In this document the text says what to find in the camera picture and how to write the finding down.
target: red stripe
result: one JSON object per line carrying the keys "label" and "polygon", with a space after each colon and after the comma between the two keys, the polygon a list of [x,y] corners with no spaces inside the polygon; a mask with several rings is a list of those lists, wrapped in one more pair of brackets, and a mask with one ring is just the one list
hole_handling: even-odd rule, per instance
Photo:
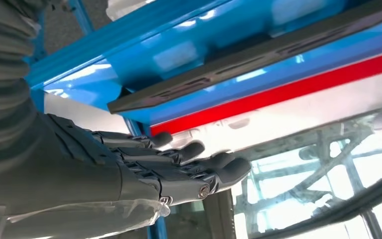
{"label": "red stripe", "polygon": [[155,125],[151,127],[151,133],[155,135],[164,131],[169,133],[181,132],[381,73],[382,56],[378,56]]}

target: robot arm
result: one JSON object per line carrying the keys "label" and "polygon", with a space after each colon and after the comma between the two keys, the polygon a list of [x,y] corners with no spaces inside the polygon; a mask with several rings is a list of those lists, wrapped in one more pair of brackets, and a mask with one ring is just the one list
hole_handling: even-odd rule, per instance
{"label": "robot arm", "polygon": [[23,58],[48,0],[0,0],[0,238],[95,238],[152,224],[168,206],[228,189],[250,170],[199,143],[158,151],[170,135],[90,132],[39,113]]}

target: bolt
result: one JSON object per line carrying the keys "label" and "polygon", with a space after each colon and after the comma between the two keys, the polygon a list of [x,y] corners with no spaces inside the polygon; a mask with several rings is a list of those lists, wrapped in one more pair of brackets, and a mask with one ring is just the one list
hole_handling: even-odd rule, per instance
{"label": "bolt", "polygon": [[161,197],[159,199],[159,202],[166,204],[166,205],[169,205],[169,204],[171,204],[172,199],[171,199],[171,197]]}
{"label": "bolt", "polygon": [[210,193],[210,190],[208,186],[204,185],[200,188],[200,192],[198,193],[198,198],[205,199],[209,193]]}

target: steel structure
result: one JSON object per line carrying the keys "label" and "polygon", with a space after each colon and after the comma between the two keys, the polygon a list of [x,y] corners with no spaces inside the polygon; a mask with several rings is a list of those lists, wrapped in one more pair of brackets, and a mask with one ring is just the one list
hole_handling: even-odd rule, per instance
{"label": "steel structure", "polygon": [[[81,0],[69,0],[68,4],[85,36],[46,56],[41,32],[26,77],[36,104],[43,105],[44,92],[48,92],[121,112],[134,135],[165,130],[175,133],[356,81],[368,75],[334,79],[335,74],[326,82],[324,77],[311,76],[382,54],[382,0],[157,0],[97,31]],[[362,6],[367,6],[366,10],[360,10]],[[348,22],[330,25],[338,22],[338,14],[346,14]],[[352,30],[342,28],[358,18],[370,21],[350,25]],[[337,27],[337,31],[319,31],[327,37],[310,35],[310,44],[305,44],[306,29],[325,31],[327,25],[320,25],[324,22]],[[291,44],[287,36],[304,41],[286,48],[286,54],[276,51],[278,55],[259,62],[257,56],[271,54],[263,50],[266,46]],[[257,49],[260,52],[246,58]],[[230,68],[228,64],[238,70],[216,81],[205,81],[214,70]],[[195,77],[204,80],[184,93],[166,97],[166,92],[161,92],[161,86],[175,88],[178,82],[189,84],[187,81]],[[273,98],[269,102],[257,98],[259,92],[283,85],[288,85],[287,91],[270,93]],[[119,107],[143,101],[143,97],[134,96],[148,89],[163,96],[161,101],[149,104],[153,107]],[[300,94],[292,93],[299,89]],[[275,97],[280,94],[288,96]],[[114,102],[108,109],[107,103],[118,98],[119,104]],[[149,229],[149,238],[166,237],[163,219]]]}

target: blue metal frame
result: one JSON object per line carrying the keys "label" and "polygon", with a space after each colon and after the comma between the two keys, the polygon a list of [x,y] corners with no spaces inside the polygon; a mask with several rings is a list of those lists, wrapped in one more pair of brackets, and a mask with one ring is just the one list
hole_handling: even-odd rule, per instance
{"label": "blue metal frame", "polygon": [[93,23],[87,14],[87,10],[84,7],[83,2],[81,0],[69,0],[68,3],[71,7],[71,11],[77,18],[77,22],[80,25],[84,35],[94,32],[95,28],[93,27]]}
{"label": "blue metal frame", "polygon": [[147,228],[147,239],[168,239],[164,218],[157,219],[154,225]]}
{"label": "blue metal frame", "polygon": [[47,56],[44,46],[44,14],[40,14],[39,16],[39,25],[40,30],[37,37],[33,40],[35,46],[33,55],[25,59],[29,65],[35,64]]}
{"label": "blue metal frame", "polygon": [[124,120],[125,120],[126,126],[128,127],[129,132],[133,136],[143,135],[143,133],[141,132],[141,128],[139,126],[139,124],[140,124],[139,122],[128,119],[128,118],[124,118]]}

